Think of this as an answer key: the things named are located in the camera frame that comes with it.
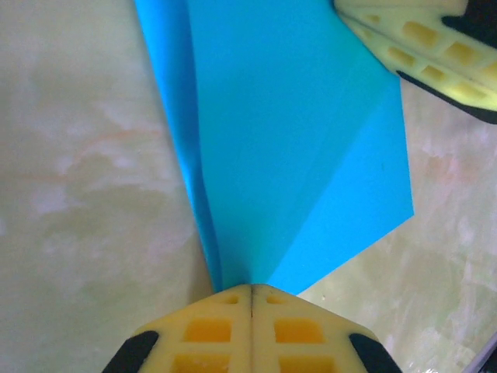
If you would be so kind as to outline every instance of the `pale green surface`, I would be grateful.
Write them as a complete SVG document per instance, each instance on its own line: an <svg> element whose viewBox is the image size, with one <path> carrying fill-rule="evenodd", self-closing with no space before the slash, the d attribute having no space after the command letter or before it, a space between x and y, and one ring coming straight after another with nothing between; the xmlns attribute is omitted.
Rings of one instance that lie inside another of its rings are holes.
<svg viewBox="0 0 497 373"><path fill-rule="evenodd" d="M131 1L0 2L0 371L99 371L209 294L137 28ZM404 88L417 215L304 297L459 372L497 329L497 127Z"/></svg>

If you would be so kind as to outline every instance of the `marble surface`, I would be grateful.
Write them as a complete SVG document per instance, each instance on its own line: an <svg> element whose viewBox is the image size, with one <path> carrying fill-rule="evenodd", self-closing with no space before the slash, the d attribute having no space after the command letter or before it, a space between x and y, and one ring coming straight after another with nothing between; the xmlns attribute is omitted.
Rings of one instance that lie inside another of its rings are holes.
<svg viewBox="0 0 497 373"><path fill-rule="evenodd" d="M405 372L497 330L497 126L403 83L416 216L301 296ZM131 0L0 2L0 371L100 371L210 293Z"/></svg>

